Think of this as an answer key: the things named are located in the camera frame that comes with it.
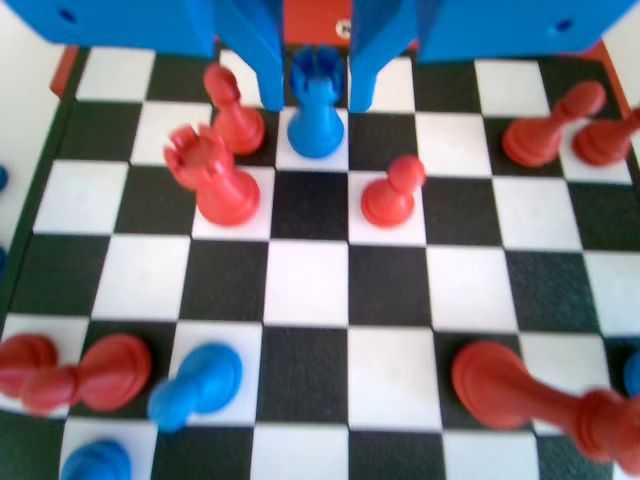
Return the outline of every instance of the red chess piece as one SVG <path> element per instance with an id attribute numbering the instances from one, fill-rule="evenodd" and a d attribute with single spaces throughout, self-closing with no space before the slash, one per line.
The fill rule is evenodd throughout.
<path id="1" fill-rule="evenodd" d="M 372 182 L 362 194 L 365 218 L 379 227 L 394 227 L 413 212 L 413 192 L 424 185 L 427 174 L 418 157 L 404 155 L 393 161 L 387 178 Z"/>
<path id="2" fill-rule="evenodd" d="M 457 355 L 453 385 L 465 407 L 489 427 L 512 429 L 544 420 L 561 428 L 592 461 L 616 461 L 627 473 L 640 474 L 640 399 L 610 390 L 583 397 L 554 390 L 531 377 L 511 350 L 486 341 Z"/>
<path id="3" fill-rule="evenodd" d="M 175 146 L 164 158 L 178 183 L 196 191 L 202 215 L 212 223 L 234 226 L 246 222 L 260 204 L 260 189 L 246 172 L 234 167 L 231 152 L 209 127 L 191 126 L 171 134 Z"/>
<path id="4" fill-rule="evenodd" d="M 631 136 L 640 130 L 640 107 L 624 120 L 601 120 L 580 130 L 573 139 L 573 151 L 598 167 L 625 160 L 631 150 Z"/>
<path id="5" fill-rule="evenodd" d="M 132 335 L 110 335 L 93 345 L 77 367 L 45 368 L 24 383 L 25 408 L 46 415 L 80 400 L 100 412 L 116 410 L 135 397 L 151 374 L 151 354 Z"/>
<path id="6" fill-rule="evenodd" d="M 541 167 L 558 156 L 564 127 L 596 113 L 606 98 L 600 83 L 580 82 L 556 103 L 550 117 L 513 122 L 502 137 L 502 148 L 515 163 L 524 167 Z"/>
<path id="7" fill-rule="evenodd" d="M 213 130 L 233 153 L 253 153 L 264 141 L 264 120 L 257 110 L 240 105 L 240 90 L 233 73 L 215 63 L 204 74 L 204 87 L 218 107 Z"/>
<path id="8" fill-rule="evenodd" d="M 24 382 L 37 370 L 58 362 L 56 347 L 41 335 L 16 335 L 0 345 L 0 393 L 18 398 Z"/>

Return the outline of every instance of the white table surface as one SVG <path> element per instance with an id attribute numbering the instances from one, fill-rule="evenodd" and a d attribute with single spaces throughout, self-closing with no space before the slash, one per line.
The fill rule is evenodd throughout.
<path id="1" fill-rule="evenodd" d="M 605 44 L 629 104 L 640 105 L 640 3 L 606 35 Z M 34 34 L 0 0 L 0 246 L 8 250 L 58 97 L 49 84 L 63 53 Z M 640 157 L 640 135 L 634 139 Z"/>

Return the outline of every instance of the fallen chess piece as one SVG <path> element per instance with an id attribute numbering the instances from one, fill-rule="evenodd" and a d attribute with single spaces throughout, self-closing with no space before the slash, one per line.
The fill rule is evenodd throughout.
<path id="1" fill-rule="evenodd" d="M 300 49 L 293 57 L 291 91 L 300 108 L 289 121 L 289 143 L 300 155 L 321 158 L 342 142 L 344 125 L 334 104 L 344 91 L 344 60 L 335 48 Z"/>
<path id="2" fill-rule="evenodd" d="M 56 408 L 82 401 L 109 412 L 131 401 L 151 374 L 151 354 L 137 337 L 110 335 L 93 345 L 77 367 L 38 370 L 24 383 L 20 397 L 25 408 L 47 415 Z"/>
<path id="3" fill-rule="evenodd" d="M 175 149 L 164 158 L 176 181 L 196 192 L 198 209 L 212 223 L 235 226 L 253 216 L 260 189 L 251 175 L 235 168 L 233 156 L 220 137 L 206 126 L 199 135 L 190 125 L 171 134 Z"/>
<path id="4" fill-rule="evenodd" d="M 550 117 L 514 121 L 502 137 L 502 148 L 511 160 L 523 167 L 546 165 L 558 156 L 564 128 L 596 113 L 606 99 L 600 83 L 580 82 L 556 103 Z"/>
<path id="5" fill-rule="evenodd" d="M 158 385 L 147 413 L 162 432 L 182 428 L 189 416 L 215 413 L 238 392 L 242 363 L 238 354 L 221 344 L 207 344 L 192 351 L 173 380 Z"/>
<path id="6" fill-rule="evenodd" d="M 554 390 L 535 380 L 507 347 L 487 341 L 456 356 L 453 385 L 484 425 L 514 429 L 543 420 L 563 430 L 593 462 L 616 461 L 625 472 L 640 474 L 640 399 L 604 389 L 582 397 Z"/>
<path id="7" fill-rule="evenodd" d="M 240 90 L 233 73 L 214 64 L 204 74 L 204 87 L 218 108 L 213 130 L 233 153 L 253 153 L 264 142 L 264 120 L 255 108 L 240 105 Z"/>
<path id="8" fill-rule="evenodd" d="M 131 460 L 115 442 L 89 443 L 69 455 L 60 480 L 131 480 Z"/>
<path id="9" fill-rule="evenodd" d="M 42 368 L 58 363 L 51 341 L 41 335 L 16 335 L 0 344 L 0 393 L 18 398 L 26 380 Z"/>
<path id="10" fill-rule="evenodd" d="M 573 151 L 584 162 L 597 167 L 624 161 L 631 150 L 631 137 L 640 130 L 640 107 L 624 120 L 600 120 L 587 125 L 573 139 Z"/>
<path id="11" fill-rule="evenodd" d="M 413 212 L 413 192 L 424 185 L 427 174 L 418 157 L 404 155 L 393 161 L 387 178 L 375 180 L 362 194 L 364 217 L 378 227 L 395 227 Z"/>

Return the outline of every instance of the blue chess piece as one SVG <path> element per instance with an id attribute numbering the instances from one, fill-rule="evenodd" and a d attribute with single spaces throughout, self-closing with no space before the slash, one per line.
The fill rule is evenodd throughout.
<path id="1" fill-rule="evenodd" d="M 629 397 L 640 394 L 640 352 L 635 353 L 624 365 L 624 388 Z"/>
<path id="2" fill-rule="evenodd" d="M 335 48 L 304 47 L 293 57 L 291 90 L 300 102 L 287 133 L 293 149 L 309 158 L 326 157 L 344 136 L 333 105 L 344 90 L 344 60 Z"/>
<path id="3" fill-rule="evenodd" d="M 115 442 L 90 443 L 69 456 L 60 480 L 131 480 L 131 460 Z"/>
<path id="4" fill-rule="evenodd" d="M 222 344 L 203 345 L 187 355 L 175 379 L 153 390 L 147 413 L 158 430 L 175 432 L 193 412 L 214 413 L 227 405 L 241 379 L 242 363 L 234 350 Z"/>

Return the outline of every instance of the chessboard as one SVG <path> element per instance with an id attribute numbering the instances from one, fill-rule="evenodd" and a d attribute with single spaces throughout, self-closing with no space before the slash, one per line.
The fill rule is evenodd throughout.
<path id="1" fill-rule="evenodd" d="M 215 116 L 202 85 L 211 60 L 81 51 L 10 252 L 2 338 L 42 333 L 74 364 L 100 338 L 131 333 L 153 372 L 111 413 L 77 405 L 34 418 L 1 399 L 0 478 L 55 479 L 97 439 L 125 447 L 135 480 L 626 478 L 549 425 L 481 426 L 450 375 L 462 346 L 491 339 L 558 389 L 624 391 L 640 348 L 635 156 L 580 162 L 570 141 L 585 122 L 539 169 L 500 147 L 511 121 L 549 114 L 581 80 L 607 90 L 597 116 L 619 118 L 603 65 L 418 66 L 406 52 L 380 72 L 367 113 L 349 113 L 345 93 L 343 143 L 308 160 L 287 140 L 288 86 L 284 110 L 265 111 L 253 71 L 224 48 L 215 60 L 267 129 L 258 152 L 236 158 L 261 190 L 237 228 L 205 221 L 162 155 L 172 130 Z M 411 218 L 379 229 L 360 197 L 401 154 L 418 155 L 428 180 Z M 159 433 L 146 417 L 152 387 L 208 341 L 239 353 L 238 395 Z"/>

